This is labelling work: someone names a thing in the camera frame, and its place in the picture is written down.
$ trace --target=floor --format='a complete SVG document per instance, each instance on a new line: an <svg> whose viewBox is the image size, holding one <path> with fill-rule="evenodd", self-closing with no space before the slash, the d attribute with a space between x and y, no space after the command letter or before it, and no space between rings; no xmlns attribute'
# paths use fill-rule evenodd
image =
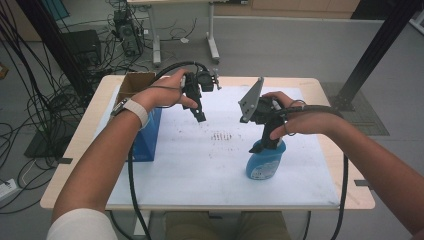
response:
<svg viewBox="0 0 424 240"><path fill-rule="evenodd" d="M285 19L285 18L235 18L218 17L215 19L215 39L221 56L220 62L210 59L204 29L207 21L199 19L188 43L180 41L163 42L161 67L174 62L195 60L209 68L218 68L222 76L270 76L270 77L312 77L321 82L343 83L347 80L359 58L381 26L381 21L360 20L321 20L321 19ZM30 43L42 61L46 61L41 44ZM361 88L384 126L388 136L371 136L384 147L394 152L407 164L424 174L424 37L410 25L407 25L385 57L378 64L367 82ZM10 67L4 80L0 80L0 122L13 128L19 127L27 118L28 93L20 80L12 62L0 47L0 61ZM49 94L48 81L42 70L35 67L35 60L28 57L34 66L37 83ZM150 70L148 51L140 62ZM21 71L22 63L17 60ZM52 72L60 77L60 69L52 61ZM132 66L141 70L138 65ZM7 134L8 128L0 125L0 134ZM0 155L0 178L11 178L30 186L40 186L17 194L0 202L0 232L2 239L44 239L50 226L51 211L42 209L36 202L52 176L54 169L46 169L44 159L37 163L23 155L31 142L36 127L22 127L8 156ZM347 211L344 217L339 239L409 239L410 235L385 207L377 195L374 195L376 207L372 210ZM17 213L5 214L34 206ZM131 233L134 226L134 214L114 212L122 229ZM150 222L154 239L163 239L161 212L155 212ZM221 230L223 239L231 239L233 225L238 213L213 213L217 218L214 224ZM303 237L306 225L306 212L284 212L292 239ZM308 239L329 239L335 229L337 212L315 211L312 213ZM118 233L119 239L126 239Z"/></svg>

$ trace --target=cardboard box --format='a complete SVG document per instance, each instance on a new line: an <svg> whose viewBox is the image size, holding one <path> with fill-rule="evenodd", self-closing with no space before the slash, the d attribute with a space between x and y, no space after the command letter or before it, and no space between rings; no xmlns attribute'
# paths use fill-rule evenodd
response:
<svg viewBox="0 0 424 240"><path fill-rule="evenodd" d="M127 73L119 89L116 103L127 97L144 90L149 86L150 81L155 77L155 73ZM143 129L137 133L134 140L133 161L151 162L155 159L156 144L160 125L161 108L155 108L149 113L149 121Z"/></svg>

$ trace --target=black cable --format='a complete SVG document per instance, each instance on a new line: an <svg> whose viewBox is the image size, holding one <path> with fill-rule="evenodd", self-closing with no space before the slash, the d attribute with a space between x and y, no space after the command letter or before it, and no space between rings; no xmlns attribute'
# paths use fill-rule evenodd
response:
<svg viewBox="0 0 424 240"><path fill-rule="evenodd" d="M21 126L19 126L19 127L18 127L18 128L16 128L16 129L13 129L13 131L12 131L12 132L16 131L16 133L15 133L15 136L13 137L12 141L10 142L10 147L8 147L8 148L5 150L5 152L3 152L3 153L0 155L0 158L1 158L1 157L3 157L3 156L5 156L5 157L4 157L4 161L0 164L0 169L2 169L2 168L3 168L3 166L6 164L7 159L8 159L8 157L9 157L9 154L10 154L10 151L11 151L11 149L12 149L12 147L13 147L13 144L15 143L15 140L16 140L16 137L18 136L19 131L22 129L22 127L24 127L24 126L27 126L27 125L28 125L28 124L26 124L26 122L27 122L29 119L30 119L30 118L27 118L27 119L24 121L24 123L22 123L22 124L21 124Z"/></svg>
<svg viewBox="0 0 424 240"><path fill-rule="evenodd" d="M27 190L27 188L28 188L28 186L29 185L31 185L31 183L33 182L33 181L35 181L37 178L39 178L40 176L42 176L44 173L46 173L48 170L46 170L46 171L43 171L43 172L41 172L40 174L38 174L37 176L35 176L30 182L28 182L28 184L24 187L24 188L22 188L21 189L21 191L12 199L12 200L10 200L8 203L6 203L6 204L4 204L4 205L2 205L1 207L0 207L0 210L1 209L3 209L3 208L5 208L5 207L7 207L7 206L9 206L12 202L14 202L23 192L24 192L24 190ZM19 212L19 211L21 211L22 209L20 209L20 210L15 210L15 211L12 211L12 212L0 212L0 214L11 214L11 213L16 213L16 212Z"/></svg>
<svg viewBox="0 0 424 240"><path fill-rule="evenodd" d="M147 228L146 222L144 221L143 215L141 214L141 211L138 208L137 196L136 196L135 187L134 187L134 170L133 170L133 154L132 154L133 147L134 147L134 144L131 145L131 148L128 152L128 180L130 182L131 201L133 204L135 214L137 215L137 218L140 221L141 226L143 227L144 233L146 234L146 238L148 240L152 240L152 238L150 237L149 229Z"/></svg>
<svg viewBox="0 0 424 240"><path fill-rule="evenodd" d="M312 211L308 211L308 217L306 222L305 233L303 234L303 240L306 240L306 237L308 236L309 224L311 223L311 214L312 214Z"/></svg>
<svg viewBox="0 0 424 240"><path fill-rule="evenodd" d="M184 37L182 37L182 38L187 38L188 36L190 36L192 33L193 33L193 31L194 31L194 29L196 28L196 24L197 24L197 18L195 18L194 19L194 21L193 21L193 26L191 27L191 30L190 30L190 32L188 32ZM186 32L186 30L185 29L183 29L183 28L174 28L174 29L172 29L170 32L169 32L169 35L171 35L172 37L171 37L171 39L164 39L164 40L160 40L161 42L165 42L165 41L175 41L175 40L181 40L182 38L177 38L176 36L177 36L177 34L171 34L173 31L175 31L175 30L178 30L178 29L181 29L181 30L183 30L184 32Z"/></svg>
<svg viewBox="0 0 424 240"><path fill-rule="evenodd" d="M128 73L132 64L135 63L140 57L141 57L140 54L137 54L136 56L132 57L131 61L123 68L123 70L125 70L124 74Z"/></svg>
<svg viewBox="0 0 424 240"><path fill-rule="evenodd" d="M128 240L133 240L132 238L131 238L131 236L130 235L128 235L120 226L119 226L119 224L118 224L118 222L116 221L116 219L115 219L115 216L113 215L113 211L108 211L109 212L109 214L110 214L110 219L112 220L112 223L113 223L113 225L115 226L115 228L125 237L125 238L127 238Z"/></svg>
<svg viewBox="0 0 424 240"><path fill-rule="evenodd" d="M336 110L335 108L329 106L322 105L303 105L299 107L289 107L278 110L276 114L289 114L289 113L297 113L297 112L326 112L330 114L334 114L340 118L343 118L343 115ZM331 240L335 240L337 235L340 232L342 223L343 223L343 215L346 203L346 195L347 195L347 183L349 176L349 159L346 154L343 153L343 180L342 180L342 191L340 196L340 206L339 206L339 216L337 219L336 229L331 237Z"/></svg>
<svg viewBox="0 0 424 240"><path fill-rule="evenodd" d="M5 17L5 15L2 12L0 12L0 16L2 16L6 20L6 22L9 24L9 27L12 28L12 26L10 25L10 22L7 20L7 18ZM17 33L16 29L12 28L12 30L14 30L14 32L17 34L18 38L23 41L22 37ZM2 32L2 34L5 38L8 38L5 29L1 25L0 25L0 32ZM16 46L14 46L13 44L9 44L9 45L12 47L12 49L14 49L15 54L19 57L19 59L22 61L22 64L25 66L25 69L27 70L27 74L28 74L28 77L29 77L29 80L31 82L33 89L35 90L37 95L40 97L41 101L45 104L46 108L49 109L48 103L42 97L43 95L42 95L40 89L38 88L37 82L35 80L35 76L32 73L31 67L29 66L29 63L26 60L25 56L23 55L22 52L19 51L19 49Z"/></svg>
<svg viewBox="0 0 424 240"><path fill-rule="evenodd" d="M4 15L4 13L1 13L0 12L0 14L1 14L0 16L1 16L2 22L6 26L8 24L8 26L10 28L12 28L11 23L8 21L7 17ZM25 64L26 59L23 59L24 56L23 56L23 53L20 51L19 43L18 44L13 44L14 42L12 41L12 37L11 36L8 36L7 33L4 31L4 29L0 29L0 30L2 30L2 33L5 36L5 39L10 44L11 48L15 51L16 55ZM13 32L16 34L16 38L19 38L19 39L22 40L22 38L17 34L16 29L13 29L13 30L14 30ZM32 51L32 49L25 43L25 41L21 41L21 42L27 47L27 49L31 52L31 54L34 56L34 58L42 66L42 68L43 68L43 70L44 70L47 78L49 79L50 85L51 85L51 87L53 88L53 91L54 91L54 94L53 94L53 97L52 98L54 99L55 96L60 96L60 93L58 94L58 90L59 90L59 92L62 92L62 89L61 88L56 89L56 87L54 85L54 84L57 84L58 86L60 86L60 84L52 77L50 62L49 62L48 54L47 54L47 51L46 51L45 47L43 46L43 49L44 49L45 54L46 54L46 57L47 57L47 61L48 61L48 65L49 65L48 68L44 66L44 64L41 62L41 60L36 56L36 54ZM7 50L10 58L13 61L13 58L11 57L11 55L10 55L7 47L6 46L4 46L4 47ZM19 69L17 68L17 66L16 66L15 63L14 63L14 65L15 65L15 68L17 69L19 75L21 76L21 79L23 79L23 77L20 74ZM35 93L37 95L38 100L40 101L39 103L41 103L41 105L42 105L42 108L41 109L38 109L36 107L36 105L37 105L37 99L36 98L31 97L30 100L32 101L32 105L35 107L37 116L41 120L39 122L41 123L41 126L43 127L43 130L44 130L43 132L46 133L46 134L43 134L43 138L45 138L46 142L48 142L50 144L50 143L52 143L51 138L50 138L50 137L53 138L53 135L52 134L54 134L56 136L57 133L58 133L57 130L50 131L50 127L53 127L53 129L54 129L54 126L57 125L57 123L59 123L58 126L63 125L62 124L62 116L61 116L61 114L59 112L57 112L57 109L49 109L50 108L50 101L52 100L52 98L49 99L49 98L46 98L45 96L43 96L42 94L40 94L39 90L37 90L38 87L37 87L37 84L35 82L34 76L32 75L31 69L29 69L29 65L26 65L26 69L27 69L27 72L28 72L28 74L30 76L31 86L32 86L33 90L35 90ZM26 84L25 84L24 81L23 81L23 83L24 83L24 86L27 89L28 94L31 95L31 93L29 92L29 89L26 86ZM75 118L76 115L71 113L68 116L73 116Z"/></svg>
<svg viewBox="0 0 424 240"><path fill-rule="evenodd" d="M339 217L337 219L337 226L336 226L336 229L334 230L334 234L331 237L331 240L335 240L337 238L337 235L339 234L340 229L342 227L344 208L346 203L348 175L349 175L349 159L346 156L346 154L343 154L343 182L342 182L342 192L340 197Z"/></svg>
<svg viewBox="0 0 424 240"><path fill-rule="evenodd" d="M276 111L276 115L298 113L298 112L326 112L343 118L343 115L336 109L322 105L303 105L298 107L288 107Z"/></svg>
<svg viewBox="0 0 424 240"><path fill-rule="evenodd" d="M40 169L40 170L50 170L50 169L54 169L54 168L56 168L56 167L53 167L53 166L51 166L50 165L50 162L48 162L48 161L46 161L46 165L47 165L47 168L45 168L45 167L41 167L40 165L38 165L39 163L37 162L37 161L35 161L34 162L34 165L35 166L37 166L38 167L38 169Z"/></svg>
<svg viewBox="0 0 424 240"><path fill-rule="evenodd" d="M141 40L143 40L143 41L141 41L141 46L139 46L139 48L140 48L140 55L143 55L143 53L144 53L144 46L145 46L145 43L144 43L144 28L143 28L143 21L141 21L141 23L139 22L139 18L137 18L137 16L135 15L135 12L136 12L136 10L134 10L134 11L131 11L130 10L130 13L131 13L131 15L132 15L132 19L133 20L135 20L135 22L137 23L137 28L138 28L138 31L139 31L139 33L140 33L140 36L143 36L143 38L142 39L140 39L140 41Z"/></svg>
<svg viewBox="0 0 424 240"><path fill-rule="evenodd" d="M103 19L103 20L93 20L93 21L86 21L86 22L79 22L79 23L74 23L74 24L65 24L65 26L61 27L60 30L66 28L68 29L69 27L74 27L74 26L78 26L81 24L86 24L86 23L95 23L95 22L106 22L107 19Z"/></svg>
<svg viewBox="0 0 424 240"><path fill-rule="evenodd" d="M9 183L9 182L4 181L4 180L3 180L3 179L1 179L1 178L0 178L0 182L2 182L2 183L4 183L4 184L6 184L6 186L9 186L9 185L10 185L10 183Z"/></svg>
<svg viewBox="0 0 424 240"><path fill-rule="evenodd" d="M101 68L106 69L107 67L110 66L110 64L113 61L113 55L115 53L115 45L116 45L116 36L113 35L112 33L110 33L105 40L105 48L104 48L104 53L103 53L103 62L101 63Z"/></svg>
<svg viewBox="0 0 424 240"><path fill-rule="evenodd" d="M35 189L38 189L38 188L40 188L40 187L42 187L42 186L44 186L44 185L46 185L48 182L50 182L50 179L48 179L48 180L46 180L44 183L41 183L40 185L38 185L38 186L35 186L35 187L27 187L28 185L29 185L29 183L28 184L26 184L25 186L22 186L21 185L21 179L22 179L22 177L21 177L21 174L22 174L22 172L24 171L24 169L26 168L26 166L28 166L28 164L30 164L30 163L32 163L32 161L28 161L22 168L21 168L21 170L19 171L19 173L18 173L18 177L17 177L17 181L16 181L16 183L17 183L17 185L19 186L19 188L25 188L25 190L35 190ZM53 167L49 167L49 168L47 168L47 169L43 169L43 171L48 171L48 170L51 170L51 169L54 169Z"/></svg>
<svg viewBox="0 0 424 240"><path fill-rule="evenodd" d="M6 133L0 135L0 139L4 140L4 142L0 145L0 149L4 149L1 152L1 154L0 154L0 159L2 159L3 156L11 148L11 146L12 146L11 139L12 139L12 136L13 136L13 128L12 128L12 126L10 124L8 124L8 123L0 123L0 126L1 125L4 125L4 126L8 127L9 128L9 132L6 132Z"/></svg>
<svg viewBox="0 0 424 240"><path fill-rule="evenodd" d="M174 64L164 68L162 71L158 72L156 74L156 76L152 79L152 81L150 82L150 85L152 83L154 83L155 81L159 80L161 77L163 77L168 72L170 72L174 69L183 67L183 66L187 66L187 65L195 65L195 66L201 67L203 71L208 71L208 69L206 68L205 65L198 63L196 61L185 61L185 62L174 63Z"/></svg>

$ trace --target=white tabletop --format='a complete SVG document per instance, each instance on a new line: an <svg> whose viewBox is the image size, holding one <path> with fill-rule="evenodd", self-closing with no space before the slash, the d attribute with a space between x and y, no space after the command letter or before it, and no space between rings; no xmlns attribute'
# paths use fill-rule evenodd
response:
<svg viewBox="0 0 424 240"><path fill-rule="evenodd" d="M86 113L84 114L83 119L81 120L81 123L78 126L78 129L76 130L74 134L74 137L72 138L64 154L65 158L72 158L73 161L70 164L60 164L58 166L52 180L49 183L49 186L47 187L41 199L42 207L50 208L50 209L53 208L55 201L61 189L63 188L64 183L69 177L69 174L72 172L73 168L78 163L80 157L82 156L82 154L85 152L87 147L92 142L93 137L96 134L96 129L98 128L99 123L101 122L102 116L105 114L105 111L107 111L106 109L108 108L108 105L111 102L111 99L113 99L113 95L116 92L117 87L119 87L120 84L122 83L123 78L124 76L111 75L111 76L106 76L102 79L95 95L93 96L93 99L89 107L86 110ZM250 86L252 86L256 82L257 77L220 77L219 79L220 79L220 83L224 86L224 89L227 89L227 86L237 86L239 89L244 89L244 88L249 88ZM264 86L265 86L264 89L266 87L277 87L278 90L284 89L287 92L290 91L288 89L298 89L301 93L300 96L304 98L307 103L322 104L322 105L328 104L325 94L319 82L316 79L265 78ZM288 204L288 200L286 199L286 196L280 196L284 199L284 201L287 200L284 203L281 203L281 202L278 202L276 204L275 202L268 202L268 203L262 202L259 204L256 202L245 203L242 201L253 201L253 200L234 199L235 198L234 194L236 193L233 193L233 191L242 191L242 193L237 193L237 194L248 194L249 192L256 193L256 195L262 194L263 198L268 198L268 195L270 195L270 192L266 192L265 191L266 189L264 190L263 188L261 190L261 187L266 185L266 186L270 186L274 188L274 190L272 191L272 194L281 194L284 192L287 193L287 191L289 190L291 191L291 189L298 191L295 194L312 194L312 195L319 194L320 189L318 185L316 186L311 185L313 189L297 189L297 190L294 188L289 189L289 186L293 186L291 182L307 180L307 178L304 178L306 177L307 174L303 174L303 170L302 172L296 172L296 171L289 171L289 169L294 167L300 168L302 166L291 166L291 165L301 164L303 161L309 161L308 159L299 160L300 156L302 158L319 159L321 158L321 154L323 154L326 165L328 166L328 170L330 172L333 187L336 189L337 196L340 195L340 186L341 186L342 172L343 172L342 171L342 166L343 166L342 152L330 139L322 135L311 136L311 138L308 139L307 141L311 141L312 143L308 143L308 144L303 143L304 140L301 139L302 136L300 135L291 137L291 138L285 138L284 141L286 141L286 144L287 144L287 151L283 154L283 160L281 161L280 167L278 168L278 172L276 173L276 175L273 178L269 179L269 181L268 180L254 181L254 180L248 179L244 175L244 168L246 166L246 162L249 157L247 150L250 148L251 144L253 144L253 142L259 138L260 136L259 133L262 132L262 126L254 126L253 123L248 123L248 124L238 123L238 119L240 117L238 115L240 114L239 109L234 110L233 112L238 118L237 123L236 123L236 120L231 120L231 122L233 122L235 124L234 126L237 126L237 128L246 127L248 130L242 131L242 130L230 128L230 129L225 129L225 131L222 132L224 128L218 128L221 131L219 132L218 130L216 130L216 126L214 126L214 128L212 128L212 126L210 125L207 126L208 124L216 123L218 121L223 120L223 118L219 116L217 117L217 119L215 119L215 114L214 114L215 110L213 109L213 107L218 105L212 104L212 106L210 106L208 104L208 101L206 100L209 96L215 100L220 99L219 94L221 94L221 92L217 92L216 90L212 93L203 94L202 103L203 102L205 103L203 110L205 112L207 121L202 124L198 124L195 121L195 118L193 117L193 115L191 114L189 110L182 110L182 108L179 106L169 109L171 111L168 114L169 117L171 117L170 119L168 119L167 113L164 112L162 120L163 121L166 120L170 123L162 125L159 132L160 137L163 138L163 137L172 136L170 132L169 133L165 132L165 131L170 131L170 130L165 130L166 126L177 129L177 127L184 125L190 128L190 131L192 132L192 134L182 134L184 136L183 137L183 136L178 136L178 134L174 133L175 138L177 139L178 137L179 142L182 142L183 140L187 140L189 144L193 145L194 144L193 139L190 139L190 140L185 139L187 136L191 136L191 137L196 136L196 139L199 139L200 137L204 135L205 138L208 138L209 141L211 141L212 134L214 134L215 136L215 133L216 133L217 134L216 136L223 136L224 139L226 138L226 136L228 138L229 136L228 134L231 134L232 136L231 139L233 139L234 142L244 141L239 147L246 148L245 149L246 151L242 149L238 149L237 151L230 151L231 148L229 147L234 146L234 145L231 145L232 143L229 144L230 141L226 142L226 141L214 140L213 142L215 144L215 148L212 148L209 150L211 157L213 158L213 161L207 160L207 161L201 162L202 163L201 167L190 168L190 169L198 169L198 172L192 172L190 173L190 175L186 175L184 171L181 171L181 167L184 166L183 164L180 165L178 161L166 162L165 160L161 160L161 159L165 159L165 156L160 154L165 154L166 151L157 149L157 153L159 153L159 155L157 156L158 158L153 163L144 164L144 165L140 164L140 166L136 165L136 168L137 168L135 170L135 172L137 173L136 178L140 174L148 174L149 168L167 169L166 171L168 172L166 171L162 172L162 174L165 174L165 176L163 176L164 178L167 177L166 175L172 176L173 174L175 177L181 178L181 177L187 176L187 178L193 179L193 177L195 177L196 174L203 174L203 175L208 175L207 177L209 177L210 179L216 180L215 183L211 183L211 184L221 184L220 189L216 186L214 187L213 191L215 192L216 195L219 195L221 193L227 194L227 195L225 194L222 195L222 196L227 196L227 199L223 199L222 201L225 203L225 205L215 206L215 208L246 209L248 206L244 204L249 204L250 208L257 208L258 206L261 207L262 209L266 208L267 206L263 204L267 204L269 208L283 208L283 206L285 206L284 208L289 208L288 207L289 204ZM179 116L179 119L181 117L181 119L178 120L177 123L172 123L172 120L176 119L175 118L176 116ZM205 134L197 133L198 131L202 131L202 129L203 131L207 130L208 132ZM320 149L315 149L315 147L317 146L315 144L316 139L318 140ZM192 152L192 156L205 156L205 154L199 152L199 148L191 148L189 152ZM236 152L240 154L237 158L233 157L232 155L232 153L236 153ZM312 162L305 164L305 166L312 166L310 163ZM318 160L313 161L313 163L323 164L321 161L318 161ZM172 171L176 167L175 165L180 167L178 171ZM126 174L125 171L126 171L126 168L124 168L122 171L122 176L120 177L117 183L116 189L120 188L119 186L121 185L128 188L127 187L128 180L125 177L125 174ZM150 174L156 174L156 171L151 171ZM159 186L163 184L151 182L154 178L146 177L146 179L147 179L146 181L150 181L150 183L146 183L146 184L138 183L138 182L136 183L139 199L142 203L141 207L143 209L158 209L161 206L171 207L172 203L171 204L167 202L156 203L155 202L156 200L154 198L157 198L157 196L152 195L153 192L151 192L150 189L147 189L148 186L149 188L154 188L155 186ZM371 209L375 206L374 199L370 191L368 190L368 188L359 187L355 185L354 180L361 180L361 179L363 179L363 176L359 173L359 171L355 168L355 166L350 164L346 209ZM191 182L193 184L197 184L195 180L192 180ZM187 193L187 191L190 191L190 189L187 189L187 186L183 186L180 184L178 184L178 186L175 186L175 188L178 188L179 190L181 190L179 191L180 196L177 196L179 198L178 201L180 201L180 203L178 204L181 204L181 205L173 205L172 208L176 210L201 209L203 207L207 207L206 204L208 204L208 206L214 205L215 203L210 201L213 201L214 198L216 197L212 195L208 195L207 199L209 200L205 202L202 201L203 203L200 203L199 205L194 207L188 206L189 202L187 202L186 201L187 199L185 198L198 197L199 199L197 199L196 201L199 202L201 200L202 194L206 192L212 193L212 191L210 190L208 191L207 189L208 185L205 185L205 184L200 184L200 185L203 186L203 188L200 189L200 192L198 192L197 194L193 194L193 192L189 192L189 194L187 194L186 196L184 196L183 193ZM116 210L131 209L132 205L128 204L127 202L128 195L127 193L125 193L125 191L126 190L123 190L121 193L118 194L120 195L120 197L123 197L124 201L115 202L115 201L118 201L116 200L117 192L115 190L107 208L116 209ZM331 205L333 205L334 199L331 201L332 202L328 206L322 206L322 205L317 206L316 204L314 205L313 203L303 202L303 203L298 203L297 206L294 206L295 204L291 204L291 207L302 208L302 207L308 206L308 207L305 207L304 209L312 209L312 208L328 209L328 208L333 208L333 206Z"/></svg>
<svg viewBox="0 0 424 240"><path fill-rule="evenodd" d="M137 199L143 209L338 207L338 196L315 135L284 138L287 150L271 179L246 176L245 167L252 155L248 151L263 131L263 125L239 122L237 102L249 89L233 86L203 93L207 121L202 123L181 106L163 109L155 160L134 163ZM303 99L298 88L265 87L262 92L278 90ZM100 125L106 125L109 112L105 111ZM111 208L131 204L128 181L125 166L108 201Z"/></svg>

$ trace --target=wooden table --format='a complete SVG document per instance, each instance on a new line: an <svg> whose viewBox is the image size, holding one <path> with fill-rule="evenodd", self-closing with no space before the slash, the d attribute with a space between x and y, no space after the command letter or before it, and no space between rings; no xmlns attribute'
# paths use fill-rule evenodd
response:
<svg viewBox="0 0 424 240"><path fill-rule="evenodd" d="M87 111L81 120L78 129L75 132L65 154L64 158L72 158L70 164L59 164L49 186L46 189L42 199L41 206L43 208L52 209L54 203L65 183L69 174L75 167L84 151L90 145L95 135L96 129L102 116L105 113L108 103L111 100L114 91L123 81L124 76L106 76L102 79ZM252 86L257 77L220 77L220 84L225 86ZM278 88L298 88L300 89L304 100L309 104L328 105L328 101L324 92L316 79L311 78L265 78L264 87L278 87ZM203 109L208 117L208 110ZM330 175L334 181L337 194L340 196L341 183L342 183L342 152L340 149L327 137L318 135L318 142L322 149L325 161L327 163ZM350 164L349 166L349 183L348 193L346 199L346 209L372 209L375 206L374 199L367 187L356 186L355 180L363 180L363 176L359 171ZM131 204L121 205L108 205L108 209L113 210L130 210ZM143 206L144 210L157 210L157 206L149 207ZM175 206L175 209L181 210L181 207ZM231 207L231 203L225 208L227 210L235 209L240 210L240 206ZM284 207L277 207L276 209L283 210Z"/></svg>

